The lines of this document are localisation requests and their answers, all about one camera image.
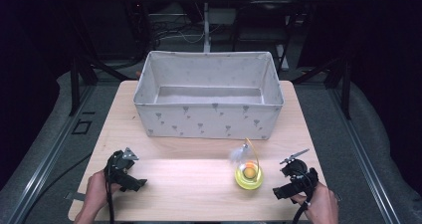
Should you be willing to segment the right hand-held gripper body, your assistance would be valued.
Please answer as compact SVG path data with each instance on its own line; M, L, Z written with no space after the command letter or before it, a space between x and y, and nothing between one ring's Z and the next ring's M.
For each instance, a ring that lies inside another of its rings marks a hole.
M290 183L296 187L297 194L303 192L307 198L311 198L314 194L318 183L317 172L314 168L308 168L307 165L299 159L299 156L309 151L305 149L290 155L281 161L284 165L281 172L289 177Z

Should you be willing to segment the black chair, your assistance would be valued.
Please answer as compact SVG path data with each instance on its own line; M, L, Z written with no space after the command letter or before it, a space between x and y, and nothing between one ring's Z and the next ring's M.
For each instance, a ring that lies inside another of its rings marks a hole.
M291 40L291 29L298 17L298 6L293 2L256 1L243 5L236 11L231 35L232 51L237 44L264 43L275 46L276 70L283 68Z

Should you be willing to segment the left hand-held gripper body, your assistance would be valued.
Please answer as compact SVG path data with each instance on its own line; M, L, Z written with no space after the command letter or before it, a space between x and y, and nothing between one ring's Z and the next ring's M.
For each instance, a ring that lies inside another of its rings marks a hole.
M138 156L130 149L115 151L108 159L105 167L105 180L108 183L121 184L128 176L127 171L131 169Z

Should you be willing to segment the metal floor rail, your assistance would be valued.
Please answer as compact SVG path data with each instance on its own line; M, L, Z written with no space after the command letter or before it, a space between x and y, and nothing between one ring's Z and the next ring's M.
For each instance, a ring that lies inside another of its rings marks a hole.
M66 138L77 123L78 115L95 89L95 86L85 87L75 108L72 106L71 92L61 89L53 112L0 192L0 204L9 204L5 209L3 224L23 223L25 215L45 186L65 146Z
M371 160L363 146L363 143L353 125L351 119L348 119L343 113L340 104L340 94L336 90L328 89L328 95L330 96L335 110L340 116L341 122L345 126L345 129L351 139L351 148L357 163L363 173L365 181L370 189L370 192L375 200L378 209L385 224L402 224L399 216L397 215L390 198L382 184L379 176L377 175Z

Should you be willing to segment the white fabric storage box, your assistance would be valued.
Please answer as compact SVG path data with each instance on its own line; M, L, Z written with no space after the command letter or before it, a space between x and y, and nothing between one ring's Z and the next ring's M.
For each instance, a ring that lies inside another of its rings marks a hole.
M152 51L133 102L149 136L267 139L284 95L268 52Z

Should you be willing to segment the person's left hand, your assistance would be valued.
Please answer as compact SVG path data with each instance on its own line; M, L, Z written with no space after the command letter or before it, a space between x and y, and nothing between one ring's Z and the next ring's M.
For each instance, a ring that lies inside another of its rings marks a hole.
M84 210L91 216L96 216L106 204L106 178L101 170L89 178Z

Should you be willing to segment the person's right hand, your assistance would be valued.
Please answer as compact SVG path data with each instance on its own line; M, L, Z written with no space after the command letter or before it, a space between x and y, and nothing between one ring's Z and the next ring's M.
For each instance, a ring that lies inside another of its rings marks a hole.
M334 193L322 183L316 185L305 215L312 224L338 224L338 203Z

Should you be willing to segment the black metal stand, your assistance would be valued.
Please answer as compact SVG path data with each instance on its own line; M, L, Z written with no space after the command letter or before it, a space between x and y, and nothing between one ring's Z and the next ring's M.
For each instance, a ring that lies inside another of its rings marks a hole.
M100 69L119 81L132 81L132 78L116 71L101 60L88 55L74 55L70 62L71 97L72 105L70 115L75 115L81 106L80 79L88 86L95 86L99 78L94 68Z
M316 76L322 71L328 70L328 75L324 80L324 86L327 89L334 89L341 84L340 110L346 119L351 119L349 112L350 87L351 87L351 63L350 56L342 55L331 61L315 67L304 75L292 80L293 84L301 84L310 78Z

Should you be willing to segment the white stand post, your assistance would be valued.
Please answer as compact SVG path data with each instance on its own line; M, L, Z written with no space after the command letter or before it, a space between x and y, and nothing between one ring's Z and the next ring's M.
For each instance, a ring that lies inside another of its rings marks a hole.
M209 6L208 6L208 3L204 3L203 23L204 23L203 52L204 53L210 53L211 52L211 39L210 39Z

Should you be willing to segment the yellow feather ball toy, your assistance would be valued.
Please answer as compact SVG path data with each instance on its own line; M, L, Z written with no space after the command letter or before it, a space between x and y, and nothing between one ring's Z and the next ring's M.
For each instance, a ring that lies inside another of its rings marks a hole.
M248 137L244 138L240 147L231 151L230 161L235 166L235 181L241 188L255 190L262 185L264 173L260 159L254 144Z

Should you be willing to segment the grey tape strip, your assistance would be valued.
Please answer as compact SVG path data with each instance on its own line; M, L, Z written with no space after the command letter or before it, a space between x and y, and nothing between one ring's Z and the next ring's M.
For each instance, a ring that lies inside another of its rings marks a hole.
M79 192L68 192L65 195L65 199L67 200L79 200L79 201L84 201L86 197L86 194L84 193L79 193Z

